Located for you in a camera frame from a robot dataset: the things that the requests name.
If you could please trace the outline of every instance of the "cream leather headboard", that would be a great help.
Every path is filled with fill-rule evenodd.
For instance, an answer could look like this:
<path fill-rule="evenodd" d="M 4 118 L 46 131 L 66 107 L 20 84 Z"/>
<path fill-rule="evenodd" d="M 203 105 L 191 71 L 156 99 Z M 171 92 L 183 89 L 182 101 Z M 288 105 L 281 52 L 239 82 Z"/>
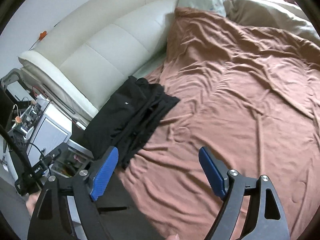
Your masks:
<path fill-rule="evenodd" d="M 68 105 L 77 113 L 85 111 L 90 120 L 129 75 L 165 48 L 177 2 L 90 0 L 19 60 L 28 74 L 58 91 L 58 97 L 68 94 L 73 100 Z M 39 65 L 45 62 L 48 66 Z"/>

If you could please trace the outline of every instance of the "orange clip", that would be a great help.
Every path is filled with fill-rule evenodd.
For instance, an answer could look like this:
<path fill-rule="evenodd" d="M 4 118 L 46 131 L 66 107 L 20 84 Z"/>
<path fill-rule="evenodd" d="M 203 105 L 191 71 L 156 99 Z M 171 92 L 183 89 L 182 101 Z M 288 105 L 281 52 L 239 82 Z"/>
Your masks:
<path fill-rule="evenodd" d="M 42 41 L 42 39 L 47 35 L 47 31 L 44 31 L 43 33 L 40 33 L 39 41 Z"/>

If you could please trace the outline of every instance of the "white wall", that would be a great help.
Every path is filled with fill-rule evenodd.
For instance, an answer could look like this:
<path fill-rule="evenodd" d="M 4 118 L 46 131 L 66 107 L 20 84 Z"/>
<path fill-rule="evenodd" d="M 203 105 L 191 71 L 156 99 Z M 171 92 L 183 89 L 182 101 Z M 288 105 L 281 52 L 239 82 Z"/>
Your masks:
<path fill-rule="evenodd" d="M 28 49 L 43 31 L 89 0 L 26 0 L 0 35 L 0 78 L 20 68 L 18 55 Z"/>

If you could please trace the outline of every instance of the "blue gripper pad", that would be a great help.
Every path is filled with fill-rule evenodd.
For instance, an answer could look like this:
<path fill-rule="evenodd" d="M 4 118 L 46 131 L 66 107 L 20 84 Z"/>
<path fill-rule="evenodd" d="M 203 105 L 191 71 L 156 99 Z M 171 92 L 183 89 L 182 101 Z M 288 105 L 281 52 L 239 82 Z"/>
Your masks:
<path fill-rule="evenodd" d="M 113 147 L 108 158 L 92 180 L 92 190 L 90 196 L 94 201 L 96 201 L 98 197 L 102 196 L 106 190 L 109 180 L 118 163 L 118 158 L 118 149 Z"/>
<path fill-rule="evenodd" d="M 207 176 L 214 194 L 221 198 L 221 200 L 224 200 L 227 192 L 224 187 L 223 176 L 220 174 L 219 170 L 213 163 L 204 147 L 201 147 L 199 150 L 199 162 L 204 171 L 204 174 Z"/>

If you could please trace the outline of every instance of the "cable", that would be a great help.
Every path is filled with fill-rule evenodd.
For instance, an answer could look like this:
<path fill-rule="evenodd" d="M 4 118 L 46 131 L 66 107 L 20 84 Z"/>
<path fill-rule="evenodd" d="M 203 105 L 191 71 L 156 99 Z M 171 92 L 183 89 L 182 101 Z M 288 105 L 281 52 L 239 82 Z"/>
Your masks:
<path fill-rule="evenodd" d="M 33 92 L 33 94 L 34 94 L 35 96 L 37 96 L 38 94 L 34 91 L 33 88 L 37 89 L 40 93 L 43 94 L 44 97 L 46 97 L 46 98 L 48 98 L 48 99 L 50 100 L 50 98 L 49 98 L 48 95 L 44 92 L 43 89 L 41 89 L 41 88 L 39 88 L 39 87 L 37 87 L 37 86 L 32 86 L 32 92 Z"/>
<path fill-rule="evenodd" d="M 40 151 L 40 149 L 38 148 L 38 146 L 37 145 L 35 145 L 34 143 L 30 143 L 30 142 L 27 142 L 27 145 L 28 144 L 30 144 L 30 145 L 32 145 L 32 146 L 34 146 L 39 152 L 40 152 L 40 155 L 41 155 L 41 157 L 42 158 L 44 158 L 44 154 L 43 154 L 43 152 L 42 151 Z"/>
<path fill-rule="evenodd" d="M 18 156 L 18 158 L 21 160 L 22 164 L 26 168 L 25 171 L 28 171 L 30 174 L 36 176 L 34 171 L 31 168 L 30 163 L 25 159 L 24 155 L 22 152 L 19 150 L 19 148 L 14 144 L 12 139 L 10 138 L 9 134 L 5 131 L 5 129 L 0 125 L 0 135 L 5 139 L 7 142 L 8 146 L 15 152 L 15 154 Z M 43 188 L 43 185 L 39 179 L 36 179 L 37 184 L 39 187 Z"/>
<path fill-rule="evenodd" d="M 14 104 L 14 106 L 13 106 L 13 108 L 12 108 L 12 112 L 13 112 L 13 110 L 14 110 L 15 107 L 17 108 L 17 114 L 19 115 L 19 109 L 18 109 L 17 104 Z"/>
<path fill-rule="evenodd" d="M 24 97 L 20 102 L 28 102 L 28 106 L 31 105 L 30 100 L 29 100 L 28 97 Z"/>
<path fill-rule="evenodd" d="M 29 50 L 31 50 L 33 48 L 33 46 L 38 42 L 38 41 L 42 41 L 43 38 L 47 35 L 47 31 L 44 31 L 43 33 L 40 33 L 39 38 L 36 40 L 36 42 L 31 46 L 31 48 Z"/>

